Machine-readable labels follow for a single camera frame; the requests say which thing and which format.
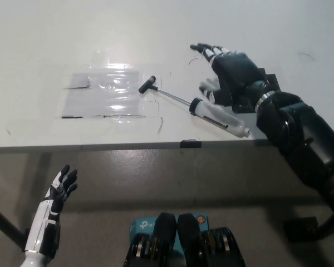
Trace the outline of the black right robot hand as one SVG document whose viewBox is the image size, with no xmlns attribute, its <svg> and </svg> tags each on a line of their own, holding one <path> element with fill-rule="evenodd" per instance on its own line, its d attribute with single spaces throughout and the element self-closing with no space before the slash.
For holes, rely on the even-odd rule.
<svg viewBox="0 0 334 267">
<path fill-rule="evenodd" d="M 244 53 L 205 43 L 191 44 L 205 57 L 217 80 L 201 82 L 200 92 L 215 105 L 232 106 L 238 101 L 255 108 L 259 99 L 273 88 L 266 76 Z"/>
</svg>

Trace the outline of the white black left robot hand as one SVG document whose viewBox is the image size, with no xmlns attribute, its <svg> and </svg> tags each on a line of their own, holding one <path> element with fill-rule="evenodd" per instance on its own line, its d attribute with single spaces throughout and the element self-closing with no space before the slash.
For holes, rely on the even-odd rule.
<svg viewBox="0 0 334 267">
<path fill-rule="evenodd" d="M 77 170 L 65 165 L 39 203 L 26 245 L 22 266 L 47 266 L 60 244 L 60 215 L 66 200 L 77 189 Z"/>
</svg>

